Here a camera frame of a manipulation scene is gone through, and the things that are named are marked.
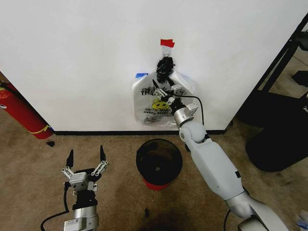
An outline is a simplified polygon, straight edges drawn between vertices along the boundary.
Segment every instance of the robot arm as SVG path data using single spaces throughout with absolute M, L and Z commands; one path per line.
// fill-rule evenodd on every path
M 191 151 L 196 164 L 209 188 L 219 195 L 237 216 L 247 218 L 239 225 L 242 231 L 287 231 L 280 218 L 264 203 L 250 197 L 242 186 L 241 175 L 234 164 L 206 133 L 205 127 L 193 120 L 196 104 L 183 105 L 171 89 L 164 92 L 154 82 L 155 94 L 167 102 L 180 130 L 180 138 Z
M 62 172 L 69 179 L 69 184 L 74 189 L 73 195 L 77 196 L 77 201 L 73 205 L 74 219 L 64 222 L 64 231 L 96 231 L 99 226 L 96 213 L 97 200 L 95 199 L 96 182 L 102 177 L 108 162 L 101 146 L 101 161 L 96 168 L 74 172 L 71 169 L 74 161 L 73 155 L 72 150 Z

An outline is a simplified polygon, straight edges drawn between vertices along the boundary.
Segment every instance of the white plastic bag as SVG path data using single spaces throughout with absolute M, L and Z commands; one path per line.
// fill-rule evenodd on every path
M 169 57 L 171 55 L 170 46 L 167 44 L 167 46 L 162 46 L 162 48 L 163 56 Z M 173 68 L 168 74 L 170 74 L 168 78 L 171 79 L 174 84 L 180 84 L 184 87 L 183 94 L 192 95 L 194 93 L 195 85 L 191 79 L 175 71 Z M 169 81 L 167 79 L 163 81 L 160 77 L 161 76 L 159 76 L 158 81 L 156 72 L 149 75 L 146 73 L 136 75 L 136 82 L 133 84 L 135 118 L 137 122 L 144 125 L 173 128 L 176 127 L 176 123 L 171 114 L 171 108 L 169 108 L 166 102 L 160 101 L 158 97 L 154 95 L 153 80 L 161 89 L 171 89 Z M 182 101 L 184 104 L 193 102 L 192 98 L 182 98 Z

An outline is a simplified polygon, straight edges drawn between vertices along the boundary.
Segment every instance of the trash can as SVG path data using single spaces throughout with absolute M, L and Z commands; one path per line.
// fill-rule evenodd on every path
M 164 139 L 145 142 L 136 155 L 137 169 L 151 190 L 166 188 L 180 173 L 182 162 L 179 149 Z

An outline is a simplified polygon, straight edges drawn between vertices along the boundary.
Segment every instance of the yellow tag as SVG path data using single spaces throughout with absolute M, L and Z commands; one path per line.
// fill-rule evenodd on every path
M 49 125 L 46 125 L 46 127 L 44 127 L 42 130 L 40 130 L 40 131 L 36 131 L 36 132 L 31 132 L 31 131 L 29 131 L 31 134 L 38 134 L 38 133 L 40 133 L 40 132 L 42 132 L 42 131 L 46 131 L 48 128 L 50 128 L 50 126 Z

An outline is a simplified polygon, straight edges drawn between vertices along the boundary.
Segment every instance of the white wall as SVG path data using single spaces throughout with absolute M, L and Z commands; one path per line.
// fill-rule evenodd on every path
M 131 84 L 160 39 L 224 129 L 307 13 L 307 0 L 0 0 L 0 70 L 55 130 L 159 130 Z

